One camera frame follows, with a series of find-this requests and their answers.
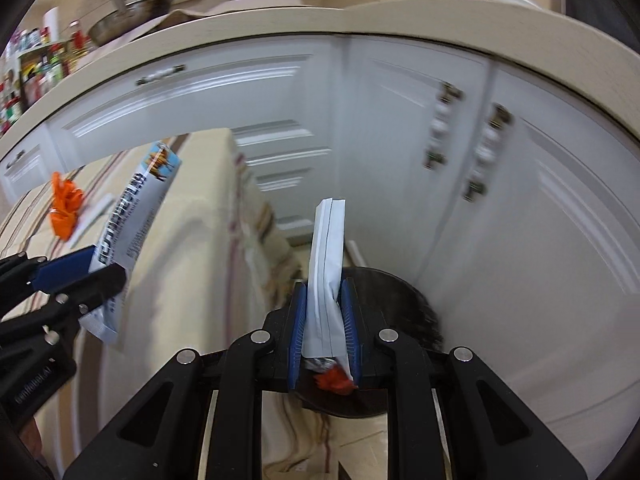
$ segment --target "countertop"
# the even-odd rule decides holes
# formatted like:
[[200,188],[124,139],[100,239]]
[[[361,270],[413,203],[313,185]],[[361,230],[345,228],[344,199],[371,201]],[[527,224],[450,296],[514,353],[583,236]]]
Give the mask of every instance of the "countertop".
[[640,139],[640,56],[589,25],[491,0],[387,0],[346,9],[232,12],[156,32],[89,63],[36,102],[0,139],[0,158],[68,102],[152,60],[270,34],[388,34],[440,41],[516,62],[574,90]]

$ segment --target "cabinet handle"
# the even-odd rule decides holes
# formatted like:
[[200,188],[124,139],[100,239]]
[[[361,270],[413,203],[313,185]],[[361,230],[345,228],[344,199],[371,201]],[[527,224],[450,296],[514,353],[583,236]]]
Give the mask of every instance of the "cabinet handle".
[[146,85],[147,83],[164,79],[165,77],[177,74],[178,72],[184,72],[185,70],[187,70],[186,65],[175,65],[170,68],[163,68],[162,70],[158,70],[153,74],[141,77],[136,81],[136,86]]
[[20,150],[18,153],[16,153],[16,154],[15,154],[15,158],[14,158],[14,160],[12,160],[11,162],[9,162],[9,163],[6,165],[6,168],[7,168],[8,170],[10,170],[10,169],[12,168],[12,166],[13,166],[16,162],[18,162],[18,161],[19,161],[19,160],[24,156],[24,153],[25,153],[25,151],[24,151],[24,150]]
[[486,194],[488,170],[496,163],[500,144],[504,140],[504,128],[507,124],[511,124],[512,121],[513,116],[510,111],[504,106],[494,103],[494,112],[482,131],[480,143],[474,153],[474,166],[471,176],[467,181],[466,191],[462,195],[468,202],[473,202],[476,199],[476,195]]
[[429,141],[429,147],[424,153],[423,166],[428,170],[432,170],[434,164],[446,164],[447,157],[442,153],[442,144],[444,137],[450,133],[449,120],[452,114],[453,99],[462,99],[465,93],[456,88],[451,83],[443,82],[442,90],[438,95],[438,101],[436,102],[433,121],[429,126],[431,138]]

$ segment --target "black trash bin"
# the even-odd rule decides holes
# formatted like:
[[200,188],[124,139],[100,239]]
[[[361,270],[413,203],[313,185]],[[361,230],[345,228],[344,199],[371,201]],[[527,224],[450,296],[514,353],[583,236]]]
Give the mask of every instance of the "black trash bin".
[[[428,350],[442,349],[438,319],[427,299],[397,276],[368,267],[343,267],[342,279],[353,279],[362,308],[380,310],[386,323]],[[386,413],[386,391],[355,390],[341,396],[316,387],[314,374],[300,368],[296,393],[305,408],[343,418],[366,418]]]

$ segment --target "cabinet door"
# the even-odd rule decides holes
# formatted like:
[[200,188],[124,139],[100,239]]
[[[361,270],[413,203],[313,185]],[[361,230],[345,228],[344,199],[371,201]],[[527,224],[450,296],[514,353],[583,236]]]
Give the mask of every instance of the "cabinet door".
[[54,171],[65,171],[47,123],[42,123],[18,142],[2,159],[1,167],[2,188],[11,203],[49,181]]
[[[415,280],[480,121],[488,63],[429,43],[351,41],[353,96],[342,99],[353,121],[339,141],[340,193],[345,240],[355,241],[368,266]],[[446,131],[434,132],[444,83],[464,94],[445,107]],[[446,165],[424,167],[430,146]]]
[[132,70],[60,110],[69,167],[178,134],[231,128],[248,158],[331,143],[335,38],[209,46]]
[[418,288],[595,478],[640,413],[640,150],[530,77],[498,72],[486,194],[460,187]]

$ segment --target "metal screw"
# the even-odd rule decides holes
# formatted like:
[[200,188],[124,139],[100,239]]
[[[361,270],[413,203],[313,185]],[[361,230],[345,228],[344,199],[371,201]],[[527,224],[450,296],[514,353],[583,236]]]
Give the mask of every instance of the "metal screw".
[[378,336],[382,341],[386,341],[387,343],[392,343],[396,339],[398,339],[398,332],[396,332],[393,328],[383,328]]
[[58,341],[60,341],[60,334],[55,330],[51,330],[44,335],[44,341],[49,343],[51,346],[56,345],[58,344]]
[[178,359],[178,362],[181,365],[188,365],[189,363],[193,363],[194,359],[196,358],[196,352],[194,352],[193,350],[181,350],[178,353],[178,357],[176,359]]
[[459,346],[453,351],[453,357],[455,357],[458,361],[467,362],[471,361],[474,353],[469,350],[469,348],[465,348],[463,346]]
[[266,330],[256,330],[251,334],[251,341],[254,343],[266,343],[271,337],[271,334]]

